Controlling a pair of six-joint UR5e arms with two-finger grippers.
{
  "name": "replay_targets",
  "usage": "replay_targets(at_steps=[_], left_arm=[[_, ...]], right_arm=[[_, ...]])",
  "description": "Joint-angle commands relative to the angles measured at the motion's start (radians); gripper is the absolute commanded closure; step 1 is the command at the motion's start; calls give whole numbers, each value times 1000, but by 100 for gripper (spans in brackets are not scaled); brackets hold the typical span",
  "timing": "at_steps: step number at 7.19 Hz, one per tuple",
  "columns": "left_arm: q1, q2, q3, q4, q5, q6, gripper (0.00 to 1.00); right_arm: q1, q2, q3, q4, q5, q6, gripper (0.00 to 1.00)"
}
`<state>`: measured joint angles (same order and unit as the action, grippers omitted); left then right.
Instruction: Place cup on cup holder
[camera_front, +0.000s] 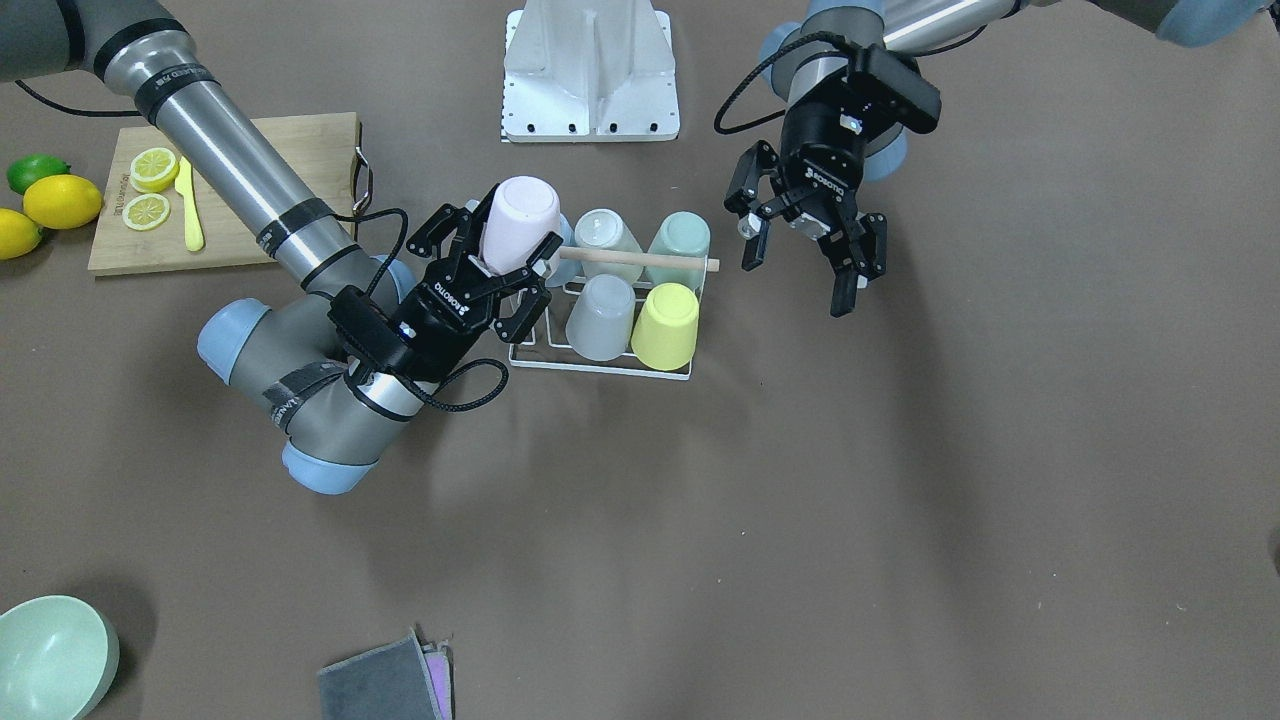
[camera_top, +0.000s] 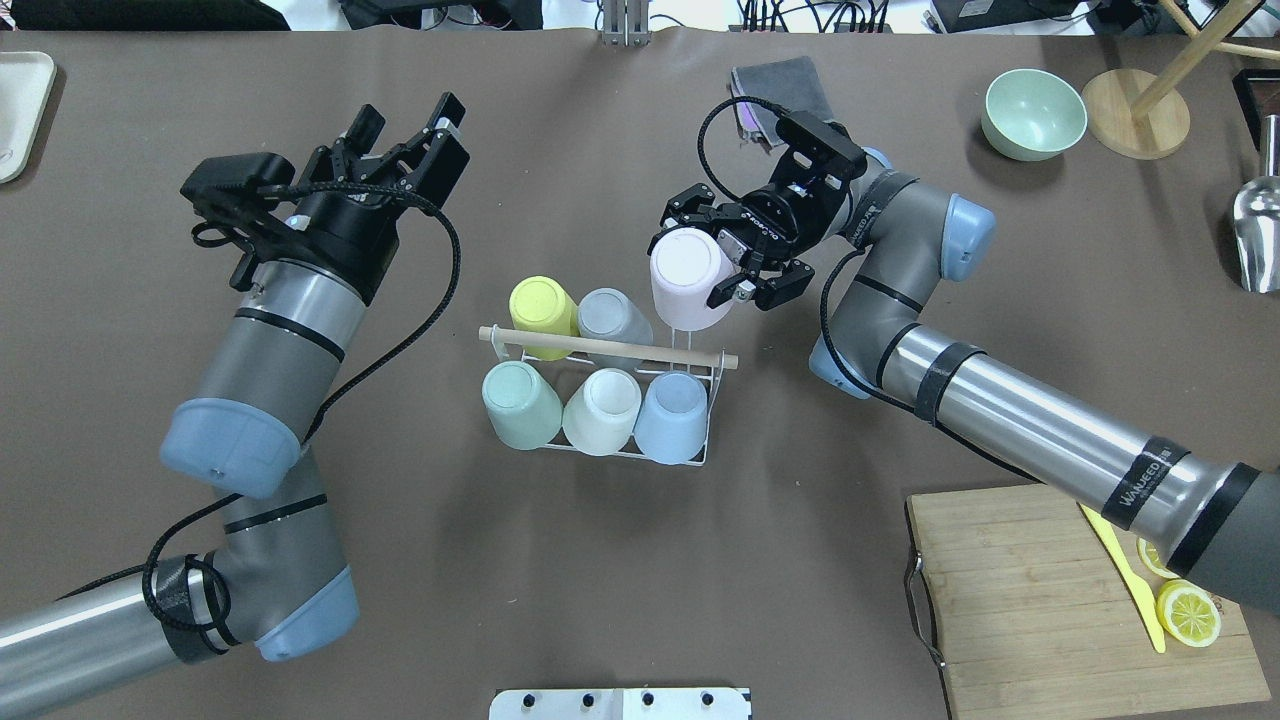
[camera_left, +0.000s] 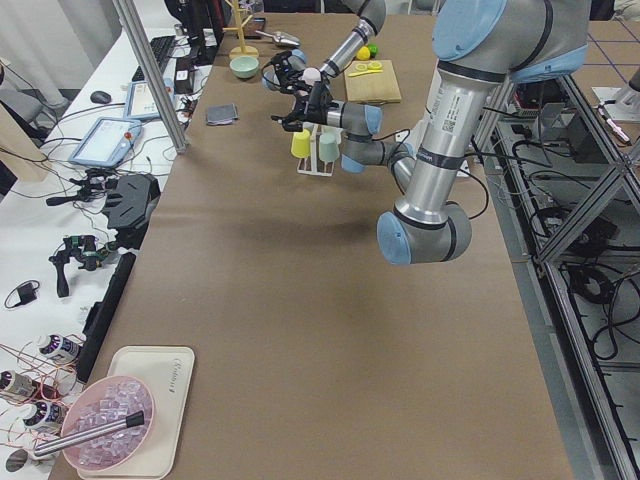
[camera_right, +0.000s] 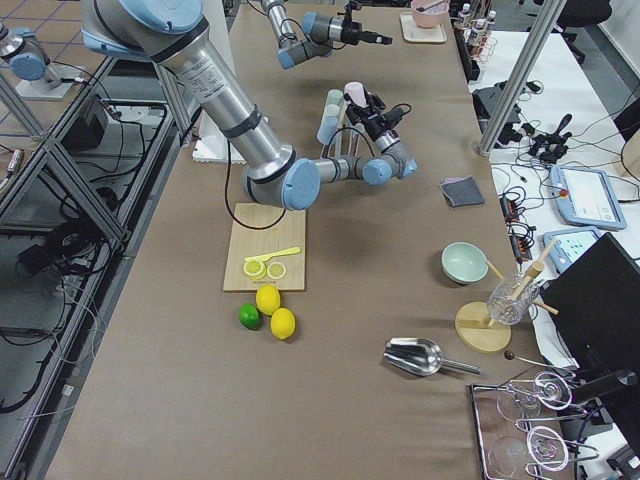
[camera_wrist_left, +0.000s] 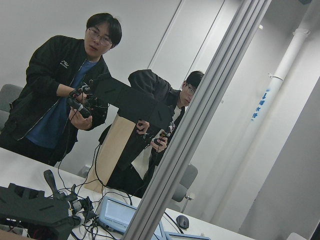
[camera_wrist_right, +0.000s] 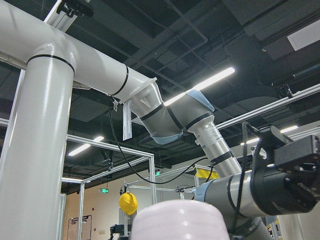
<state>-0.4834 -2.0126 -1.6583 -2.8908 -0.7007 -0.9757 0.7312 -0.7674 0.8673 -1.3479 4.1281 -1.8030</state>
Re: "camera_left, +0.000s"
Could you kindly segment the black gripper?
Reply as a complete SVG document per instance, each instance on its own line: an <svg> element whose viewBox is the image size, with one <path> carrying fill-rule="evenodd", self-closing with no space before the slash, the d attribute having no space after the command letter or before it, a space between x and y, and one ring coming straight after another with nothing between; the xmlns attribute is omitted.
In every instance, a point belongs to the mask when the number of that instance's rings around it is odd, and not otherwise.
<svg viewBox="0 0 640 480"><path fill-rule="evenodd" d="M312 85L298 81L294 96L293 131L301 131L304 123L326 125L329 110L338 107L338 102L330 93L329 84L323 80L315 81Z"/></svg>
<svg viewBox="0 0 640 480"><path fill-rule="evenodd" d="M283 94L308 97L311 88L302 80L306 56L300 49L286 50L269 61L269 89Z"/></svg>

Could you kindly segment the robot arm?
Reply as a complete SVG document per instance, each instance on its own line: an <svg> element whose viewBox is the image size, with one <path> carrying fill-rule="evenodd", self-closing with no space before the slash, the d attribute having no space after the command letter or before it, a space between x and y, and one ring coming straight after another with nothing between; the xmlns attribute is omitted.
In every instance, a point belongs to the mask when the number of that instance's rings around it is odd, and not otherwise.
<svg viewBox="0 0 640 480"><path fill-rule="evenodd" d="M380 33L382 1L350 1L359 18L340 47L316 70L314 83L287 86L296 97L281 119L289 131L314 123L343 130L341 166L360 172L385 165L403 190L380 216L377 239L391 264L444 262L471 241L470 219L449 194L486 99L505 79L530 83L576 71L584 62L591 4L588 1L448 1L436 18L433 51L441 78L435 104L415 152L375 140L380 108L331 97L329 81L358 48Z"/></svg>
<svg viewBox="0 0 640 480"><path fill-rule="evenodd" d="M264 65L261 76L263 86L283 94L309 95L312 88L328 85L351 63L361 47L365 47L381 31L386 19L386 3L378 0L343 1L359 17L357 25L341 45L320 67L307 65L299 49L276 54Z"/></svg>

